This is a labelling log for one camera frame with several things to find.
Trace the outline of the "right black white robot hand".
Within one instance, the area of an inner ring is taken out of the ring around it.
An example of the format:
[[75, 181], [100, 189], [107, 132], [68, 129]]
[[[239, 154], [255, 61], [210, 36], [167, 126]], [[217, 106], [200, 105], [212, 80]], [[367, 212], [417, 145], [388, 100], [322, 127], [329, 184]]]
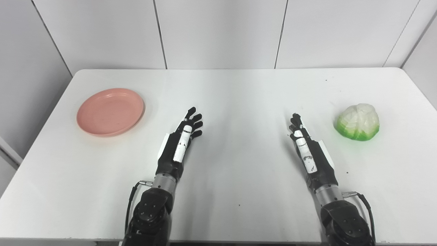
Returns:
[[293, 140], [297, 154], [305, 167], [306, 182], [309, 188], [315, 193], [321, 187], [338, 186], [334, 168], [322, 142], [311, 138], [299, 114], [294, 113], [290, 122], [290, 138]]

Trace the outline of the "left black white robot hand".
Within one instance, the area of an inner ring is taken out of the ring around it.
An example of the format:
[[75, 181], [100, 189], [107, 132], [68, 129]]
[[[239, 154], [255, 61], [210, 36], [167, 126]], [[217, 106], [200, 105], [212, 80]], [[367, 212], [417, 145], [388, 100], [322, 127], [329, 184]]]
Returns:
[[[199, 128], [203, 126], [202, 115], [195, 115], [195, 112], [196, 107], [191, 107], [176, 130], [168, 135], [163, 151], [158, 158], [156, 175], [165, 174], [166, 176], [173, 177], [177, 182], [181, 179], [184, 171], [184, 156], [186, 151], [192, 141], [202, 135], [202, 130], [199, 130]], [[175, 160], [174, 157], [181, 138], [187, 139], [186, 143], [182, 144], [185, 151], [183, 155], [180, 155], [180, 157]]]

